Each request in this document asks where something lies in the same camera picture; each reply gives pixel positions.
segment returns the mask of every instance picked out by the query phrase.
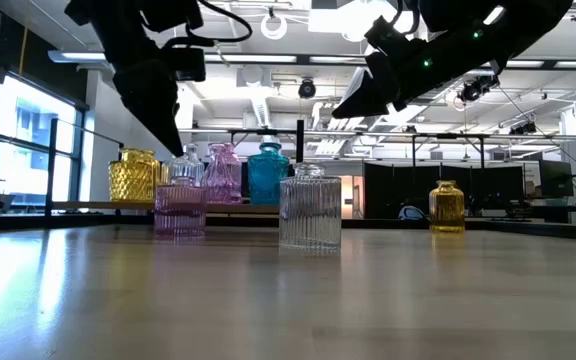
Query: blue glass bottle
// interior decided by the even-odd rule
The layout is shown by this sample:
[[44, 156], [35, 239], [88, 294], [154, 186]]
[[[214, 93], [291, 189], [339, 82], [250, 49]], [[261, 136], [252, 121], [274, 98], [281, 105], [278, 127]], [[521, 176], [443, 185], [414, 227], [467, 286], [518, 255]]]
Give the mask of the blue glass bottle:
[[259, 149], [261, 154], [248, 159], [250, 203], [279, 205], [280, 183], [288, 175], [290, 161], [279, 153], [281, 144], [264, 142]]

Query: glass jar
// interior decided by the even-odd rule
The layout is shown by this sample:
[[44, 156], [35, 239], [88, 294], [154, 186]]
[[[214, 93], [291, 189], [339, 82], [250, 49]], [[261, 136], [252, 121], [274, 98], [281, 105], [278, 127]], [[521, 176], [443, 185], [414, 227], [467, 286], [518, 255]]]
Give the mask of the glass jar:
[[437, 181], [438, 188], [430, 192], [430, 229], [440, 232], [463, 232], [464, 193], [455, 181]]
[[279, 185], [288, 175], [290, 161], [279, 153], [281, 144], [264, 142], [259, 149], [261, 154], [248, 159], [250, 203], [279, 205]]
[[110, 201], [153, 201], [159, 165], [155, 152], [123, 148], [121, 161], [111, 161]]
[[157, 187], [155, 233], [171, 237], [203, 236], [206, 227], [205, 189], [191, 177], [173, 177]]
[[324, 176], [325, 167], [298, 164], [281, 182], [279, 245], [304, 250], [341, 247], [341, 179]]
[[234, 180], [227, 164], [226, 146], [211, 144], [210, 164], [202, 178], [202, 187], [206, 189], [206, 201], [209, 204], [230, 204]]
[[230, 195], [230, 202], [233, 204], [241, 204], [241, 161], [235, 154], [235, 145], [232, 143], [224, 143], [224, 161], [230, 175], [232, 177], [232, 189]]
[[204, 163], [197, 155], [197, 145], [187, 144], [183, 156], [166, 161], [162, 167], [162, 179], [169, 185], [173, 178], [189, 177], [195, 181], [195, 186], [201, 186], [204, 175]]

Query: security camera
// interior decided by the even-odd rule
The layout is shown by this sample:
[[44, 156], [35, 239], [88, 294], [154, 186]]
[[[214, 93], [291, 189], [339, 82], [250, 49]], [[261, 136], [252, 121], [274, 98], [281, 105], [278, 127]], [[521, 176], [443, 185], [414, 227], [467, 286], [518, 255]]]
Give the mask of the security camera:
[[303, 79], [299, 86], [299, 97], [302, 99], [312, 99], [317, 93], [317, 87], [312, 79]]

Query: yellow glass jar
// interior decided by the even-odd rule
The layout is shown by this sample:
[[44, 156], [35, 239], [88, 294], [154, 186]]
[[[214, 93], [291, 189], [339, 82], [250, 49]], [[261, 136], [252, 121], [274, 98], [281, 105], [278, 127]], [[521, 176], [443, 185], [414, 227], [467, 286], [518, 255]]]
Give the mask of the yellow glass jar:
[[437, 181], [438, 188], [430, 192], [430, 229], [439, 232], [463, 232], [464, 193], [455, 181]]
[[110, 201], [154, 201], [159, 169], [154, 151], [121, 149], [121, 161], [112, 161], [109, 166]]

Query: purple glass jar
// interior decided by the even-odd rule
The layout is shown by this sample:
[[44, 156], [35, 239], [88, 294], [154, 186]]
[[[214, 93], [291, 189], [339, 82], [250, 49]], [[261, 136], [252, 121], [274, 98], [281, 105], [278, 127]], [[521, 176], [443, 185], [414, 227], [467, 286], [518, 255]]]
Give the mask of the purple glass jar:
[[212, 159], [201, 179], [201, 186], [206, 190], [206, 201], [209, 204], [232, 204], [235, 180], [228, 165], [227, 148], [224, 144], [211, 144], [210, 152]]
[[230, 170], [232, 178], [230, 202], [241, 204], [241, 161], [235, 154], [235, 146], [232, 143], [224, 143], [224, 147], [224, 162]]
[[155, 233], [171, 237], [203, 236], [206, 192], [190, 177], [176, 177], [155, 191]]

